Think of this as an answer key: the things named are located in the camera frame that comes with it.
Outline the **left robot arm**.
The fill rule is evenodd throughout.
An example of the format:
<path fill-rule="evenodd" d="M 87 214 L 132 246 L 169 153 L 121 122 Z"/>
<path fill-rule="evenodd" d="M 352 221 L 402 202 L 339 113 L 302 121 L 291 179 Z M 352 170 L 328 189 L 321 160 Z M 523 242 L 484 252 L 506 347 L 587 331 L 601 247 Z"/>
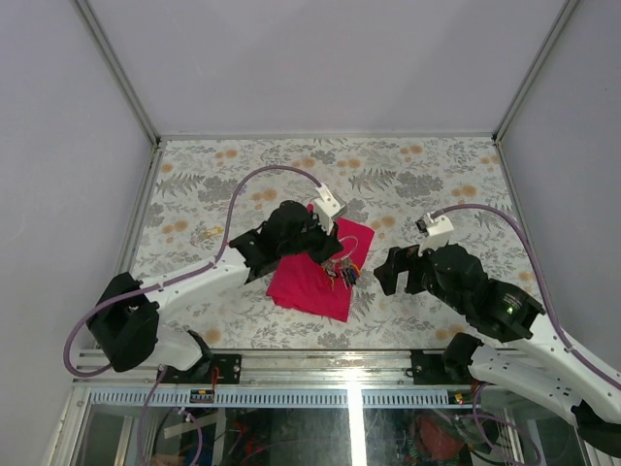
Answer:
<path fill-rule="evenodd" d="M 86 326 L 118 373 L 153 363 L 201 383 L 214 365 L 211 349 L 197 332 L 167 327 L 164 316 L 261 279 L 288 256 L 304 254 L 322 264 L 343 250 L 336 224 L 342 210 L 333 197 L 315 199 L 310 207 L 287 200 L 258 228 L 226 243 L 214 261 L 200 268 L 188 267 L 173 278 L 161 276 L 147 283 L 119 274 Z"/>

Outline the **large keyring with keys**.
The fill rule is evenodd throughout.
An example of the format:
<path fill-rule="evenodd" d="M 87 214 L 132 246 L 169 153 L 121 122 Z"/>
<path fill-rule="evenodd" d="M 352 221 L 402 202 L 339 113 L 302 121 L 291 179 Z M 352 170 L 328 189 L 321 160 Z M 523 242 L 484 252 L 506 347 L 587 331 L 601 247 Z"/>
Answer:
<path fill-rule="evenodd" d="M 358 248 L 358 239 L 349 235 L 341 238 L 341 242 L 350 243 L 350 248 L 339 252 L 336 257 L 331 257 L 321 264 L 332 290 L 336 289 L 337 283 L 341 283 L 345 289 L 353 288 L 357 285 L 361 275 L 359 267 L 351 258 Z"/>

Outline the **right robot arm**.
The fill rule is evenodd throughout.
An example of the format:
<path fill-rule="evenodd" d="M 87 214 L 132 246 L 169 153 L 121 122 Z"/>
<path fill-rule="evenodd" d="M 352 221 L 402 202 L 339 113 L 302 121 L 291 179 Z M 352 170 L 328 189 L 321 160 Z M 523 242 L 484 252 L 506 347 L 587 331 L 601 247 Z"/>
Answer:
<path fill-rule="evenodd" d="M 560 334 L 534 297 L 489 278 L 479 259 L 458 245 L 425 251 L 395 247 L 374 271 L 387 295 L 396 292 L 402 273 L 408 275 L 406 293 L 433 295 L 478 333 L 539 362 L 537 367 L 523 364 L 465 335 L 454 338 L 442 356 L 450 381 L 472 377 L 504 387 L 561 417 L 592 447 L 619 456 L 619 371 Z"/>

